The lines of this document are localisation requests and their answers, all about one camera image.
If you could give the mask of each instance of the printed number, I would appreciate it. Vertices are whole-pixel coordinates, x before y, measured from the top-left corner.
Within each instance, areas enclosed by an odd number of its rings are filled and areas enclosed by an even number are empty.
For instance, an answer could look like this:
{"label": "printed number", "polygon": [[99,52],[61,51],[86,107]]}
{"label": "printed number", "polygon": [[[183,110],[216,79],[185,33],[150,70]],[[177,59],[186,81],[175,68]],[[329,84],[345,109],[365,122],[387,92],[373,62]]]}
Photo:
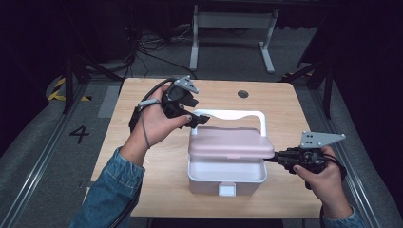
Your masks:
{"label": "printed number", "polygon": [[80,128],[78,128],[77,130],[72,131],[70,133],[70,136],[80,136],[80,138],[78,139],[78,142],[77,142],[78,144],[81,143],[83,136],[88,136],[88,135],[89,135],[89,133],[86,133],[86,126],[84,126],[84,125],[80,126]]}

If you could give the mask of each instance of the white plastic box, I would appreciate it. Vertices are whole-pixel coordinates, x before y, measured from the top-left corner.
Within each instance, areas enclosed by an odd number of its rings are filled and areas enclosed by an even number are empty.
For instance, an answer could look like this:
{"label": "white plastic box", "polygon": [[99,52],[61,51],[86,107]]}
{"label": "white plastic box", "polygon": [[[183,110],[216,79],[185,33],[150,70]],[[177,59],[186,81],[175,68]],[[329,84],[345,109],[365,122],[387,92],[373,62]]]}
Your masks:
{"label": "white plastic box", "polygon": [[199,126],[192,129],[189,140],[190,191],[222,197],[254,194],[268,177],[263,159],[275,155],[266,136],[264,114],[260,111],[213,109],[198,109],[195,114],[224,120],[250,115],[260,118],[260,132],[252,127]]}

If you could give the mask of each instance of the wooden table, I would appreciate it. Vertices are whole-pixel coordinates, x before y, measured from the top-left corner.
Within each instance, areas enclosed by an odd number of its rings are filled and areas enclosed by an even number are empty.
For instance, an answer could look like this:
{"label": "wooden table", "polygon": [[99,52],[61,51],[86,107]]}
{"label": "wooden table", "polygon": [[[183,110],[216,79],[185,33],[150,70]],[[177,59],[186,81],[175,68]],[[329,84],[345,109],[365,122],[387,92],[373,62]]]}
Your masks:
{"label": "wooden table", "polygon": [[[95,181],[114,150],[129,136],[128,122],[135,105],[161,79],[126,79],[116,104],[104,144],[93,172]],[[260,110],[266,116],[267,136],[275,150],[299,145],[301,132],[309,131],[296,92],[289,84],[194,81],[196,108]],[[238,95],[248,92],[248,98]],[[206,125],[254,126],[259,119],[239,121],[211,118]],[[192,194],[187,175],[190,128],[176,129],[146,155],[140,202],[131,216],[167,218],[318,218],[320,201],[305,188],[304,181],[281,165],[267,162],[268,179],[252,196],[221,198]]]}

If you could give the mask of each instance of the denim sleeve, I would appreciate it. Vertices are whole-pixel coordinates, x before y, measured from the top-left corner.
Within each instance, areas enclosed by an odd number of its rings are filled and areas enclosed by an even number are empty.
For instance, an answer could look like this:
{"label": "denim sleeve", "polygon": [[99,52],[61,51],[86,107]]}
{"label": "denim sleeve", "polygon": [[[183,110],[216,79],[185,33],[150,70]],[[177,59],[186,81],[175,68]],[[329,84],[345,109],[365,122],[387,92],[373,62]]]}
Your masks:
{"label": "denim sleeve", "polygon": [[[119,150],[115,150],[100,177],[92,184],[69,227],[108,227],[134,198],[145,170],[123,158]],[[127,227],[129,217],[119,227]]]}
{"label": "denim sleeve", "polygon": [[362,221],[359,214],[355,211],[354,207],[353,213],[347,218],[339,219],[329,219],[323,217],[323,223],[326,228],[365,228],[364,222]]}

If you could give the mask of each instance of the box lid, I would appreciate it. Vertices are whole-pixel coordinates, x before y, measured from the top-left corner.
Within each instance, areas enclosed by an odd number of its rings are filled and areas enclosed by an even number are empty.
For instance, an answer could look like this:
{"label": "box lid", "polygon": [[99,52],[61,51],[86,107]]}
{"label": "box lid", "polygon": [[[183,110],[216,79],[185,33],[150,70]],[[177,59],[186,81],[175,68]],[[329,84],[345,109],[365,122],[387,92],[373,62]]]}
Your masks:
{"label": "box lid", "polygon": [[226,159],[270,159],[275,156],[272,143],[256,128],[215,126],[199,126],[197,135],[190,135],[189,154]]}

